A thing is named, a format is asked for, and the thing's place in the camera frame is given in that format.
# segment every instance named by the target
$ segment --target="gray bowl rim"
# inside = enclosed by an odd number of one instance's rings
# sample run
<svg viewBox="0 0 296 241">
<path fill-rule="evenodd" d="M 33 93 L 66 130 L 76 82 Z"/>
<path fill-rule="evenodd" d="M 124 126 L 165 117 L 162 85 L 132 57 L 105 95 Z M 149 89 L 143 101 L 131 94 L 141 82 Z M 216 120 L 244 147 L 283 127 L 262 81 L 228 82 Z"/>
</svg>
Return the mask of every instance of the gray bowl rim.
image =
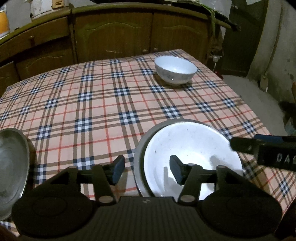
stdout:
<svg viewBox="0 0 296 241">
<path fill-rule="evenodd" d="M 24 194 L 24 191 L 25 191 L 25 188 L 26 188 L 26 185 L 27 185 L 27 181 L 28 181 L 28 176 L 29 176 L 29 169 L 30 169 L 30 149 L 29 149 L 29 144 L 28 144 L 26 136 L 19 129 L 5 128 L 5 129 L 0 130 L 0 133 L 4 132 L 4 131 L 13 131 L 13 132 L 18 133 L 22 137 L 22 139 L 24 140 L 24 143 L 25 143 L 25 146 L 26 146 L 27 166 L 26 166 L 26 169 L 24 170 L 26 172 L 26 179 L 25 179 L 25 182 L 23 183 L 23 185 L 21 186 L 21 188 L 19 188 L 20 192 L 19 192 L 19 197 L 18 198 L 21 198 L 22 195 Z M 2 214 L 0 213 L 0 221 L 3 221 L 5 219 L 9 218 L 10 216 L 11 216 L 11 209 L 10 209 L 10 211 L 8 213 L 2 213 Z"/>
</svg>

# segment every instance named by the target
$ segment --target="wooden drawer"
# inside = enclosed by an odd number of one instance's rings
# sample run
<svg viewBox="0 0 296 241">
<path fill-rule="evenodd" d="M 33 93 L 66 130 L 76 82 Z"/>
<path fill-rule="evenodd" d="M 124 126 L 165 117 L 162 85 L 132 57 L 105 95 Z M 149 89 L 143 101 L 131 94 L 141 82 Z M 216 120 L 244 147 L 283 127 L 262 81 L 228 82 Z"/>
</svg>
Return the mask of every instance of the wooden drawer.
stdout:
<svg viewBox="0 0 296 241">
<path fill-rule="evenodd" d="M 19 81 L 20 78 L 13 62 L 0 67 L 0 96 L 2 96 L 8 86 Z"/>
<path fill-rule="evenodd" d="M 208 48 L 209 23 L 198 18 L 155 13 L 151 52 L 182 49 L 204 63 Z"/>
<path fill-rule="evenodd" d="M 9 57 L 7 43 L 0 45 L 0 63 Z"/>
<path fill-rule="evenodd" d="M 73 63 L 72 44 L 68 37 L 44 43 L 15 57 L 21 80 Z"/>
<path fill-rule="evenodd" d="M 7 42 L 10 56 L 42 43 L 70 34 L 67 17 L 59 18 L 29 29 Z"/>
</svg>

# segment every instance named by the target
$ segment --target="metal bowl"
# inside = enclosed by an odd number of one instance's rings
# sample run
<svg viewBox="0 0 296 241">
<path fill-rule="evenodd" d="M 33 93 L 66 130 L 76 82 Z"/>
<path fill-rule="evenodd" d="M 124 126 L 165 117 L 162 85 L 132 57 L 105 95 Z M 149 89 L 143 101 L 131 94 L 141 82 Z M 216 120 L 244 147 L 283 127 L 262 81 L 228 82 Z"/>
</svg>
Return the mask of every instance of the metal bowl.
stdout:
<svg viewBox="0 0 296 241">
<path fill-rule="evenodd" d="M 186 134 L 186 128 L 181 130 L 182 126 L 190 129 L 187 130 L 189 134 Z M 175 138 L 175 134 L 180 132 L 179 129 L 185 138 L 182 143 L 179 143 L 181 136 Z M 206 144 L 209 149 L 208 153 L 205 152 L 204 142 L 208 143 Z M 175 183 L 169 170 L 168 162 L 172 154 L 176 154 L 186 164 L 198 164 L 205 169 L 215 169 L 217 165 L 223 164 L 242 175 L 239 156 L 229 149 L 229 141 L 217 130 L 204 123 L 188 119 L 162 122 L 151 128 L 136 148 L 133 170 L 137 188 L 143 196 L 173 196 L 176 198 L 183 187 Z M 203 185 L 204 192 L 200 196 L 201 199 L 214 191 L 214 184 Z"/>
<path fill-rule="evenodd" d="M 154 62 L 159 77 L 171 85 L 185 84 L 197 72 L 193 63 L 174 56 L 157 57 Z"/>
<path fill-rule="evenodd" d="M 30 166 L 29 145 L 24 134 L 7 128 L 0 131 L 0 220 L 11 215 L 23 195 Z"/>
</svg>

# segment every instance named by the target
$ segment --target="concrete floor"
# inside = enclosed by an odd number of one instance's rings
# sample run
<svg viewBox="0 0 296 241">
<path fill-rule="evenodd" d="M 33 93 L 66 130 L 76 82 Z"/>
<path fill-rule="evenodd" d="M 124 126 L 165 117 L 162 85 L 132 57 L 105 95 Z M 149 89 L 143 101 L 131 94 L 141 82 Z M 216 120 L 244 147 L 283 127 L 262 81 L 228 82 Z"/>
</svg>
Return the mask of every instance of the concrete floor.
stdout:
<svg viewBox="0 0 296 241">
<path fill-rule="evenodd" d="M 223 77 L 225 83 L 244 100 L 272 135 L 287 135 L 283 122 L 284 114 L 270 94 L 259 90 L 256 82 L 246 78 L 232 75 Z"/>
</svg>

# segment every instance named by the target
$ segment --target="wooden cabinet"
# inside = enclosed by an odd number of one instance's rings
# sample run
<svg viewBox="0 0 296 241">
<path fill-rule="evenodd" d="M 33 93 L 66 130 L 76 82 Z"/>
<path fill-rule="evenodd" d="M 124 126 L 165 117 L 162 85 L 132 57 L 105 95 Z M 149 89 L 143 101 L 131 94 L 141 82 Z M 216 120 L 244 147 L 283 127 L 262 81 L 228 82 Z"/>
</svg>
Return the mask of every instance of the wooden cabinet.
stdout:
<svg viewBox="0 0 296 241">
<path fill-rule="evenodd" d="M 205 63 L 210 28 L 205 14 L 161 4 L 122 2 L 60 10 L 0 40 L 0 77 L 11 79 L 14 73 L 23 80 L 75 63 L 173 49 Z"/>
<path fill-rule="evenodd" d="M 9 57 L 7 50 L 7 43 L 0 45 L 0 62 L 7 59 Z"/>
<path fill-rule="evenodd" d="M 0 96 L 3 95 L 6 88 L 20 81 L 13 62 L 0 67 Z"/>
<path fill-rule="evenodd" d="M 17 71 L 22 80 L 74 64 L 72 44 L 68 37 L 24 51 L 15 59 Z"/>
<path fill-rule="evenodd" d="M 29 29 L 7 42 L 10 56 L 40 44 L 68 36 L 70 34 L 67 17 L 59 18 Z"/>
<path fill-rule="evenodd" d="M 151 52 L 183 49 L 204 62 L 208 48 L 209 22 L 187 16 L 155 13 L 153 16 Z"/>
<path fill-rule="evenodd" d="M 148 53 L 151 25 L 152 13 L 78 16 L 74 28 L 78 62 Z"/>
</svg>

